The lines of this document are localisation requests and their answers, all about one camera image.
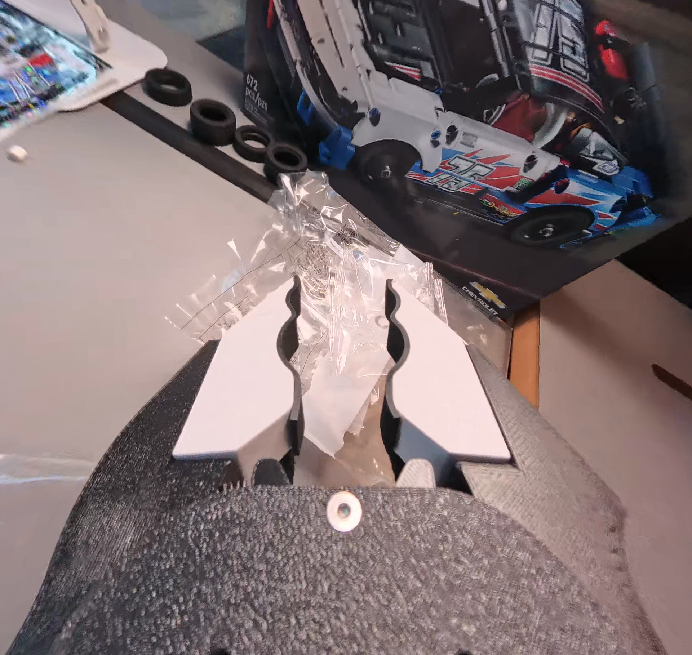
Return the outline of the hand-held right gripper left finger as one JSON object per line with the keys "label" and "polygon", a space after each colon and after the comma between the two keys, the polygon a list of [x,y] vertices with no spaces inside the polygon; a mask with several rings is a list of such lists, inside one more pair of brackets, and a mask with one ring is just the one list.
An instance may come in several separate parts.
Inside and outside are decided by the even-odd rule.
{"label": "hand-held right gripper left finger", "polygon": [[174,460],[233,460],[252,472],[262,459],[298,456],[305,434],[299,347],[301,285],[270,292],[219,340],[172,450]]}

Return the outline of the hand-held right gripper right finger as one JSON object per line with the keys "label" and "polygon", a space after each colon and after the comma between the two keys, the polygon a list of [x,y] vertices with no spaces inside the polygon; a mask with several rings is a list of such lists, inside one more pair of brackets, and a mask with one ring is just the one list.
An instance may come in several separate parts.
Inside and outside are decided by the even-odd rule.
{"label": "hand-held right gripper right finger", "polygon": [[465,341],[404,286],[385,284],[386,349],[381,437],[396,477],[412,460],[433,477],[458,463],[512,462],[506,436]]}

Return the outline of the clear bag of lego parts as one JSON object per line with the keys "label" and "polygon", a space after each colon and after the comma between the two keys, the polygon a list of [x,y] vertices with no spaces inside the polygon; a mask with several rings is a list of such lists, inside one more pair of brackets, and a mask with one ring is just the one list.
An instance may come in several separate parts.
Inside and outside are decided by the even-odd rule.
{"label": "clear bag of lego parts", "polygon": [[299,348],[305,434],[335,456],[345,435],[358,435],[390,360],[386,349],[387,281],[399,282],[423,306],[439,311],[440,283],[431,263],[399,243],[377,246],[327,233],[297,236],[271,228],[254,244],[230,240],[228,263],[176,303],[166,320],[201,344],[218,339],[292,276],[301,284]]}

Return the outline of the black lego set box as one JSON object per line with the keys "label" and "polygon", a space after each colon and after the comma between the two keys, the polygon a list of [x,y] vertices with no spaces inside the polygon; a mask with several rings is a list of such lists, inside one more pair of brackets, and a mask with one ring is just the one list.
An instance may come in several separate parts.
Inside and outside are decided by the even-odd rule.
{"label": "black lego set box", "polygon": [[244,110],[505,319],[691,231],[691,22],[640,0],[247,0]]}

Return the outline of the grey side table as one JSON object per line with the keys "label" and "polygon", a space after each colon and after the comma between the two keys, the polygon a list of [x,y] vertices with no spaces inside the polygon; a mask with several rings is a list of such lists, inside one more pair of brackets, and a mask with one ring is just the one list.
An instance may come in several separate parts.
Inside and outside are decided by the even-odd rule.
{"label": "grey side table", "polygon": [[668,654],[691,653],[691,310],[612,261],[516,314],[509,377],[618,495]]}

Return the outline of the holographic sticker sheet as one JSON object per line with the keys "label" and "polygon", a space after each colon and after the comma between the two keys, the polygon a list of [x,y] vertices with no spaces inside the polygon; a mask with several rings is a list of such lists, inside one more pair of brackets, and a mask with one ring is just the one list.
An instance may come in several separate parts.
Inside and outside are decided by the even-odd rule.
{"label": "holographic sticker sheet", "polygon": [[74,40],[1,2],[1,140],[82,97],[112,67]]}

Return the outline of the metal rod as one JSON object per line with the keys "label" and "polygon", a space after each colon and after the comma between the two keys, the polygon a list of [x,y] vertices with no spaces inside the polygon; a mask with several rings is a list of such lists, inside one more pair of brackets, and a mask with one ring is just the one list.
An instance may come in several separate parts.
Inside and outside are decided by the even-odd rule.
{"label": "metal rod", "polygon": [[81,18],[94,53],[109,51],[111,37],[108,19],[96,0],[69,0]]}

